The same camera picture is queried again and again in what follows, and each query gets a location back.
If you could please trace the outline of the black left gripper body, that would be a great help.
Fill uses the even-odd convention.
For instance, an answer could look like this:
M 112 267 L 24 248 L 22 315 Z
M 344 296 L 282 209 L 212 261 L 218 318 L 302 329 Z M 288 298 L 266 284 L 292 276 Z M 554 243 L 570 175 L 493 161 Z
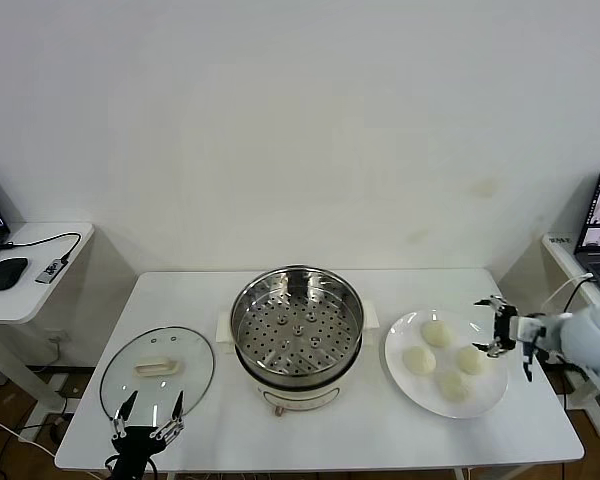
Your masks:
M 147 467 L 158 478 L 152 457 L 164 450 L 164 439 L 158 438 L 157 427 L 131 426 L 124 435 L 116 434 L 112 445 L 116 454 L 110 457 L 111 479 L 142 479 Z

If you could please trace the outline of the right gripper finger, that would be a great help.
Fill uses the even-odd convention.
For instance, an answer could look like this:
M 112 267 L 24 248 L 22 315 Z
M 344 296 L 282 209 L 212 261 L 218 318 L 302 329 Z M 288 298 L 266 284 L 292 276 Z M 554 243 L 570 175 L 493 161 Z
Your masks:
M 488 357 L 500 357 L 510 351 L 510 340 L 495 337 L 488 344 L 473 342 L 472 346 Z
M 495 318 L 510 319 L 518 316 L 518 310 L 506 299 L 498 295 L 490 295 L 487 298 L 478 300 L 474 306 L 489 307 L 494 312 Z

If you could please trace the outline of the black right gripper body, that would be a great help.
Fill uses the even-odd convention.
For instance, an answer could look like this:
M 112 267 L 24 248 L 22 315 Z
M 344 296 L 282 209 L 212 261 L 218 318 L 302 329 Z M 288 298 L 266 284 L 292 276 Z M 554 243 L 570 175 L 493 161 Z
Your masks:
M 500 350 L 514 350 L 517 343 L 516 314 L 497 313 L 494 316 L 494 341 Z

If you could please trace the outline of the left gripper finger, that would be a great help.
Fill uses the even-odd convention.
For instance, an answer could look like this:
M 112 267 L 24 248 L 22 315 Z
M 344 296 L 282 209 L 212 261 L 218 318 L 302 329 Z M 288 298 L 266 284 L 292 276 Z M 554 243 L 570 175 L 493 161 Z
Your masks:
M 174 404 L 170 419 L 152 434 L 154 439 L 171 443 L 181 433 L 184 429 L 183 401 L 184 391 L 181 390 Z
M 126 436 L 127 421 L 132 413 L 134 403 L 137 398 L 137 391 L 134 390 L 131 395 L 121 404 L 111 420 L 113 426 L 112 440 L 119 440 Z

